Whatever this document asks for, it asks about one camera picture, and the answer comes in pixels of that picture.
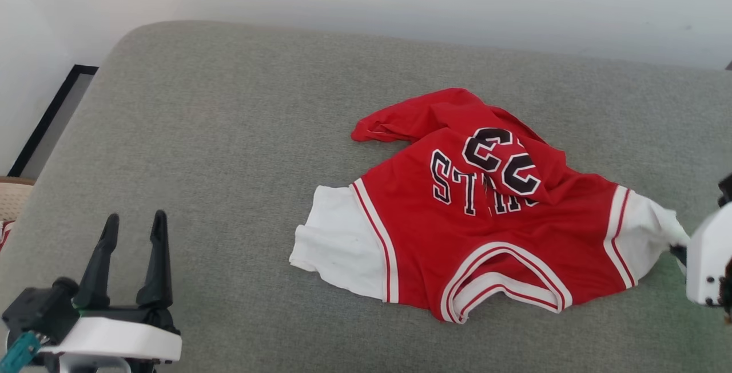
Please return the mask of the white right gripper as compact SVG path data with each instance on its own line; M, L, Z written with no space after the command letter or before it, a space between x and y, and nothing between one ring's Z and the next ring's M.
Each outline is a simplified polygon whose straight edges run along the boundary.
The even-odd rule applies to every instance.
M706 217L688 246L672 245L670 253L686 265L686 295L708 307L730 308L731 206Z

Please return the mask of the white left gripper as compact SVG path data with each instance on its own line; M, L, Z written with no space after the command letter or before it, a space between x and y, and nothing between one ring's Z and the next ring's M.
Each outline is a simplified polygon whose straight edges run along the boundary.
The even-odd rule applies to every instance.
M156 211L154 215L148 269L136 297L141 308L108 308L110 259L117 247L119 228L120 217L110 214L75 295L80 318L59 344L43 346L41 354L107 356L144 362L180 360L181 333L167 310L173 304L173 291L166 213Z

